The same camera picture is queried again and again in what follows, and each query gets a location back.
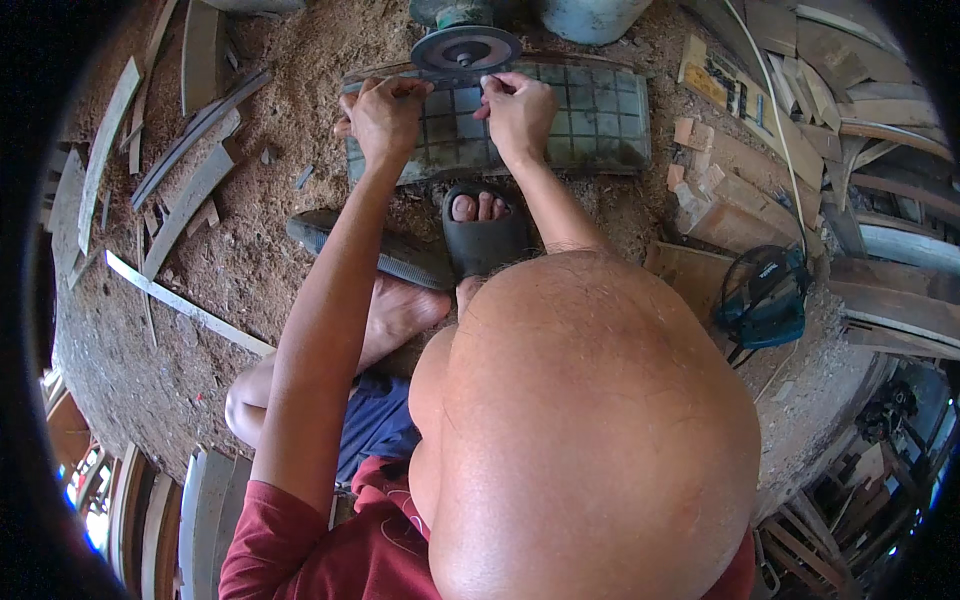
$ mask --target metal grid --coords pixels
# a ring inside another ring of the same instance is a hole
[[[550,84],[560,110],[547,143],[547,163],[565,172],[634,175],[650,163],[650,112],[647,85],[627,70],[520,60],[514,70]],[[402,77],[423,77],[406,71]],[[360,83],[344,86],[345,92]],[[398,183],[459,177],[477,172],[494,175],[506,167],[490,140],[486,121],[475,121],[480,88],[456,82],[427,97],[420,118],[417,148]],[[348,178],[353,185],[366,163],[359,145],[347,140]]]

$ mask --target metal disc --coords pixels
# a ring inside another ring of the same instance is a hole
[[[448,27],[424,36],[410,53],[410,62],[424,71],[492,71],[518,59],[520,40],[510,32],[484,25]]]

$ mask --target white cable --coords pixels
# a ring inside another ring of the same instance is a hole
[[[774,120],[777,122],[777,133],[780,134],[780,144],[783,145],[783,158],[786,159],[787,170],[790,171],[790,183],[793,184],[793,205],[797,209],[797,220],[798,226],[800,226],[800,243],[804,247],[804,259],[806,259],[806,231],[804,229],[804,210],[800,206],[800,190],[797,188],[797,174],[793,170],[793,161],[790,160],[790,149],[786,147],[786,138],[783,137],[783,127],[780,125],[780,111],[777,109],[777,97],[774,95],[774,85],[770,81],[770,73],[767,71],[767,65],[763,61],[763,57],[760,55],[759,49],[756,47],[756,42],[754,42],[754,37],[750,35],[750,31],[747,29],[747,25],[743,22],[743,19],[740,18],[739,12],[737,12],[733,5],[730,3],[730,0],[723,0],[724,4],[727,5],[727,8],[730,12],[733,13],[733,18],[736,19],[736,22],[740,24],[740,28],[743,30],[743,33],[746,34],[747,39],[750,41],[750,47],[754,49],[754,54],[756,55],[757,61],[760,63],[760,69],[763,71],[763,79],[767,81],[767,89],[770,91],[770,109],[774,112]]]

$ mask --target workshop floor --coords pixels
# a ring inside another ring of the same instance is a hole
[[[180,115],[181,3],[150,85],[144,165],[162,154],[184,124]],[[96,57],[76,106],[64,117],[61,139],[90,142],[119,74],[133,54],[142,60],[158,7],[145,4],[118,28]],[[399,0],[330,0],[283,17],[242,19],[237,29],[250,59],[241,70],[270,65],[274,80],[256,93],[237,134],[247,161],[216,193],[222,223],[181,239],[158,281],[238,328],[276,344],[311,257],[284,233],[286,218],[312,207],[342,206],[347,194],[342,143],[330,129],[339,118],[340,78],[353,69],[407,60],[422,34]],[[527,32],[528,49],[596,54],[634,63],[651,78],[650,109],[654,164],[639,180],[617,177],[568,178],[577,198],[600,228],[632,261],[647,243],[671,239],[663,224],[675,200],[665,187],[671,162],[673,121],[695,116],[764,150],[734,122],[705,101],[679,89],[676,69],[684,38],[694,32],[715,40],[675,5],[659,0],[619,42],[603,48],[578,46],[540,31]],[[279,160],[264,165],[263,147],[279,149]],[[158,188],[172,200],[197,152]],[[301,191],[293,182],[313,163],[314,175]],[[91,248],[107,248],[135,260],[134,215],[124,202],[142,176],[127,174],[126,156],[111,160],[102,193],[112,192],[106,231],[93,229]],[[391,203],[388,228],[425,242],[441,240],[436,202],[448,183],[407,186]],[[95,223],[99,224],[98,207]],[[158,347],[146,326],[139,292],[98,259],[71,292],[60,287],[55,361],[97,439],[114,455],[134,441],[165,471],[182,480],[196,444],[252,455],[223,421],[227,389],[257,358],[183,316],[153,302]],[[758,392],[780,363],[789,360],[757,404],[764,435],[760,487],[764,497],[793,491],[816,455],[844,426],[838,415],[849,402],[870,354],[849,351],[838,341],[836,299],[823,292],[810,300],[811,325],[797,351],[793,346],[761,352],[742,369]],[[428,336],[421,336],[386,368],[409,373]],[[786,392],[783,382],[792,381]]]

